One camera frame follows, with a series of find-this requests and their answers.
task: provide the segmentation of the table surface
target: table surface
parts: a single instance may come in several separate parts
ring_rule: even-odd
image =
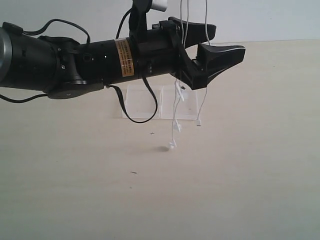
[[[318,240],[320,40],[243,45],[173,151],[111,89],[0,101],[0,240]]]

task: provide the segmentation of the warning label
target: warning label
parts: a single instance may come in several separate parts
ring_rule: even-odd
[[[120,64],[123,77],[135,75],[134,61],[132,59],[129,42],[126,38],[115,40],[116,48],[118,49]]]

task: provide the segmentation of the gray metal ring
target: gray metal ring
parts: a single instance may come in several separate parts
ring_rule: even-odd
[[[0,83],[6,77],[12,60],[12,44],[9,34],[0,27]]]

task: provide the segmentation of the background wall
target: background wall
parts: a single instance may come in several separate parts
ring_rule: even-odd
[[[115,37],[122,15],[131,3],[131,0],[2,0],[0,22],[12,22],[31,31],[40,29],[49,19],[62,18],[83,26],[93,41],[101,41]],[[149,26],[169,16],[180,16],[180,1],[168,3],[166,13],[149,13]],[[204,22],[205,0],[190,0],[190,6],[190,20]],[[219,43],[320,38],[318,0],[209,0],[209,8],[208,22],[218,26],[215,41]],[[81,32],[61,23],[50,27],[46,34],[85,41]],[[127,35],[126,24],[122,36]]]

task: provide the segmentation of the sticker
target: sticker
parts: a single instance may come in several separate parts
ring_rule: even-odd
[[[132,59],[129,42],[126,38],[115,40],[118,49],[122,77],[130,77],[135,75],[134,61]]]

